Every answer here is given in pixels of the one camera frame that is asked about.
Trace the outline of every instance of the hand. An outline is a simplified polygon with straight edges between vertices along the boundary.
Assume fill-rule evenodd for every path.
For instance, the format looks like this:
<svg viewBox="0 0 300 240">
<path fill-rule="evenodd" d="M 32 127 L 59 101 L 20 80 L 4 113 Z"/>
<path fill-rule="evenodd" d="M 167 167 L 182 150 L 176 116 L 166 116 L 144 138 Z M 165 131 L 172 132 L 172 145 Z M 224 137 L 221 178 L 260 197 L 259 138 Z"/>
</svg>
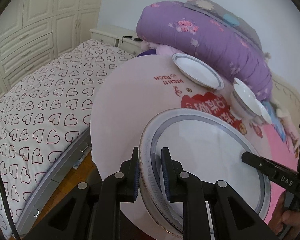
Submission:
<svg viewBox="0 0 300 240">
<path fill-rule="evenodd" d="M 300 212 L 291 210 L 283 212 L 284 196 L 285 192 L 280 195 L 268 226 L 276 235 L 283 230 L 284 224 L 292 226 L 284 240 L 293 240 L 300 232 Z"/>
</svg>

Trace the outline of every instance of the round table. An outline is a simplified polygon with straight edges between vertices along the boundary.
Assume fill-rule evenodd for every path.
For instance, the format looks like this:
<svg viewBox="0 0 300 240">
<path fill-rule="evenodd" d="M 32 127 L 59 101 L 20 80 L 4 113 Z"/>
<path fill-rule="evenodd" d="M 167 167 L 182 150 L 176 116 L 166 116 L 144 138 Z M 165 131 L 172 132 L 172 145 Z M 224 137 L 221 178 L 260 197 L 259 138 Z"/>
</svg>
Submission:
<svg viewBox="0 0 300 240">
<path fill-rule="evenodd" d="M 133 147 L 139 146 L 141 134 L 154 116 L 180 107 L 204 111 L 228 122 L 262 157 L 271 159 L 275 155 L 274 160 L 280 162 L 281 156 L 290 155 L 288 149 L 278 146 L 279 141 L 268 140 L 267 134 L 274 130 L 271 125 L 256 127 L 231 115 L 228 102 L 232 84 L 224 78 L 223 81 L 225 87 L 219 91 L 199 86 L 181 73 L 171 57 L 162 55 L 136 57 L 115 69 L 96 94 L 91 113 L 92 159 L 101 178 L 115 173 L 123 161 L 131 158 Z M 274 153 L 278 147 L 280 153 Z M 270 220 L 281 192 L 279 188 L 272 190 L 266 221 Z M 154 222 L 140 194 L 135 203 L 121 203 L 121 210 L 149 236 L 177 239 Z"/>
</svg>

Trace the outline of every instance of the black cable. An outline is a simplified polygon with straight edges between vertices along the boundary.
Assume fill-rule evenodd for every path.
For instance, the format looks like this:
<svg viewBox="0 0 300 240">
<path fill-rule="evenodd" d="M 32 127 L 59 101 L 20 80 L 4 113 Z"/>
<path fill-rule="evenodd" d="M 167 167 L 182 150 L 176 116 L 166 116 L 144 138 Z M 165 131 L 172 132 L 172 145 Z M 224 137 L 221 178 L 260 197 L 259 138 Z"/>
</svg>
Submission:
<svg viewBox="0 0 300 240">
<path fill-rule="evenodd" d="M 21 240 L 21 238 L 19 236 L 19 233 L 16 229 L 16 226 L 14 225 L 11 213 L 10 213 L 9 203 L 8 203 L 7 196 L 6 196 L 6 190 L 4 188 L 4 184 L 3 184 L 3 181 L 2 181 L 1 175 L 0 175 L 0 194 L 1 194 L 1 199 L 2 199 L 2 203 L 3 203 L 4 211 L 6 212 L 6 215 L 7 215 L 12 233 L 13 233 L 16 240 Z"/>
</svg>

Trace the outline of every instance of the white nightstand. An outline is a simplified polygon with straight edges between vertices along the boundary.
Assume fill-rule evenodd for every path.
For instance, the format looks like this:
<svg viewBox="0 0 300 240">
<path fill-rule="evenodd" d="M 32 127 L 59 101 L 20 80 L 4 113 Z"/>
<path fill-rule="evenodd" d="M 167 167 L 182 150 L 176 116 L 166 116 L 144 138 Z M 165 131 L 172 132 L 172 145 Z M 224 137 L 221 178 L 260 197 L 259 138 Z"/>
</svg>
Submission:
<svg viewBox="0 0 300 240">
<path fill-rule="evenodd" d="M 135 56 L 141 53 L 140 41 L 122 38 L 123 36 L 133 36 L 133 39 L 136 38 L 137 34 L 135 31 L 113 25 L 103 25 L 96 29 L 91 29 L 90 32 L 92 39 L 109 43 L 111 46 L 119 47 Z"/>
</svg>

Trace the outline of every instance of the heart-patterned bedsheet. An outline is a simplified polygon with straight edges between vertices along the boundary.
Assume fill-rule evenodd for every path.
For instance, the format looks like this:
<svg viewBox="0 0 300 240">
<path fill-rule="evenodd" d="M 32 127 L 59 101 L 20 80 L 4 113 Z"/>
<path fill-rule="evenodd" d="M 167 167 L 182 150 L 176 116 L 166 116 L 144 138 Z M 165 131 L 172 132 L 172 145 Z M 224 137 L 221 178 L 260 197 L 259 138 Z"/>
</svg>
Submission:
<svg viewBox="0 0 300 240">
<path fill-rule="evenodd" d="M 0 174 L 15 223 L 48 169 L 88 128 L 100 85 L 132 57 L 88 40 L 24 77 L 0 99 Z M 1 195 L 0 227 L 9 238 Z"/>
</svg>

